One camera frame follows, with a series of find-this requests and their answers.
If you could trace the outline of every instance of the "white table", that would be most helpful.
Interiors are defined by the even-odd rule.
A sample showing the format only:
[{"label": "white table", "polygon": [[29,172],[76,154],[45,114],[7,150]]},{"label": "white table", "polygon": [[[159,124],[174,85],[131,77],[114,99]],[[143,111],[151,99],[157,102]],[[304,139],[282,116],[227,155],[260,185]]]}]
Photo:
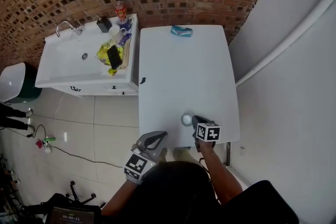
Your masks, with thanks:
[{"label": "white table", "polygon": [[222,26],[190,25],[192,37],[170,33],[170,26],[145,28],[140,35],[140,135],[167,131],[167,147],[193,146],[193,127],[184,112],[222,127],[219,143],[239,139],[235,80]]}]

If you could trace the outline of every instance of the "white sink basin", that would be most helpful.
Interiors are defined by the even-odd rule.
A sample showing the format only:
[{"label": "white sink basin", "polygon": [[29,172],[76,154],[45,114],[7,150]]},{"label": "white sink basin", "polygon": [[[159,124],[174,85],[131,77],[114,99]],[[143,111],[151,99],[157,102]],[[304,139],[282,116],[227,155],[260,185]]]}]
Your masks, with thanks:
[{"label": "white sink basin", "polygon": [[[130,30],[132,38],[127,68],[118,70],[114,76],[111,76],[107,72],[110,66],[105,66],[96,59],[96,54],[101,44],[110,39],[109,33],[101,32],[97,22],[85,24],[80,36],[71,29],[67,29],[61,31],[61,36],[58,38],[55,29],[55,34],[45,38],[46,44],[37,72],[36,87],[46,88],[109,83],[111,81],[115,83],[130,81],[138,20],[136,14],[129,15],[129,17],[133,17],[134,20]],[[117,18],[110,18],[110,21],[115,24]],[[87,56],[85,60],[82,59],[84,54]]]}]

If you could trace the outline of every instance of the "white wall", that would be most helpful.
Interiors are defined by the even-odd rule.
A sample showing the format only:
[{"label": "white wall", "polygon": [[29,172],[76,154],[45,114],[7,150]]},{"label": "white wall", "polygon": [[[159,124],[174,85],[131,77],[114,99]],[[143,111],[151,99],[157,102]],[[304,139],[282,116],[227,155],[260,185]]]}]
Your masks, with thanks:
[{"label": "white wall", "polygon": [[303,20],[319,0],[258,0],[229,47],[238,81]]},{"label": "white wall", "polygon": [[335,18],[336,1],[237,88],[233,168],[252,184],[270,180],[299,218],[313,224],[329,224],[336,215]]}]

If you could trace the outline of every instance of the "trash can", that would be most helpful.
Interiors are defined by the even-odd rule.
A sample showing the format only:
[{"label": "trash can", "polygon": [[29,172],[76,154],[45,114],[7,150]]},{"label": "trash can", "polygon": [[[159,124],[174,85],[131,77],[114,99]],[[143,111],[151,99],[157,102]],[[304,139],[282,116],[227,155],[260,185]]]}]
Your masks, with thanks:
[{"label": "trash can", "polygon": [[0,75],[0,101],[29,102],[39,97],[41,90],[35,87],[37,70],[24,63],[6,67]]}]

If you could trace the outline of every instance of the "timer display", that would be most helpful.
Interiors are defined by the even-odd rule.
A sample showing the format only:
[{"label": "timer display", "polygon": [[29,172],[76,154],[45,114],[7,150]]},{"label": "timer display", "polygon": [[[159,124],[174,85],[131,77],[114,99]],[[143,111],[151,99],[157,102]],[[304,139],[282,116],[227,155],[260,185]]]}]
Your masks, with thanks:
[{"label": "timer display", "polygon": [[54,207],[49,224],[93,224],[94,216],[90,211]]}]

